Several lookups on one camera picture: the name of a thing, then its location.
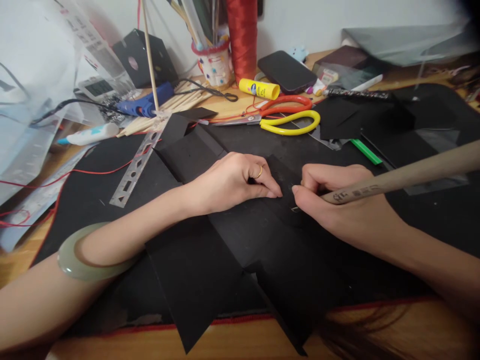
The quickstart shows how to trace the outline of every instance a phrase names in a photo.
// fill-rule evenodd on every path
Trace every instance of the hand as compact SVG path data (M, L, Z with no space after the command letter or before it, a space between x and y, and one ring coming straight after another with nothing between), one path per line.
M397 215L385 195L380 194L343 205L334 205L317 196L325 189L335 191L373 177L362 165L347 167L307 164L301 185L292 188L297 206L337 238L367 251L388 246L395 232L408 226Z
M256 184L249 184L249 178ZM225 211L253 198L282 196L263 157L237 152L230 152L183 187L192 216Z

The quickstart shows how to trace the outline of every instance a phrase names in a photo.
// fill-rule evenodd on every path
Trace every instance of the smartphone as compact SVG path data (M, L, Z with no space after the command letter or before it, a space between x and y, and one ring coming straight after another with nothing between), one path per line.
M317 82L317 75L283 50L262 57L258 68L286 95L302 93Z

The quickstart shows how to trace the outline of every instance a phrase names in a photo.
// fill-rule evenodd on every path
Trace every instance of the red scissors handle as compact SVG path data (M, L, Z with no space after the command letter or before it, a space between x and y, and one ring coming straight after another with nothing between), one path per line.
M279 106L279 107L272 107L277 104L288 103L288 102L295 102L300 103L303 106ZM296 114L305 110L310 110L312 108L312 100L308 97L300 96L300 95L286 95L280 96L276 100L272 100L267 102L260 108L260 116L268 116L270 114L276 113L292 113Z

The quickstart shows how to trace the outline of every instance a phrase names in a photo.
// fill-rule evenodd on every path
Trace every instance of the woman's left hand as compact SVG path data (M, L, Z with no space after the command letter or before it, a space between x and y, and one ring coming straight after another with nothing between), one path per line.
M256 184L249 184L249 178ZM192 182L182 186L191 216L217 213L254 198L278 198L280 186L261 156L230 152Z

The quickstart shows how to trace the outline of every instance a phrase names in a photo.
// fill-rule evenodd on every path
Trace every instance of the small blue figurine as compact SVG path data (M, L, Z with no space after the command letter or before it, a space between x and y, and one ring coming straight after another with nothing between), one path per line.
M291 47L287 53L294 58L295 60L304 63L307 59L307 55L310 54L308 50L305 49L305 46L294 46Z

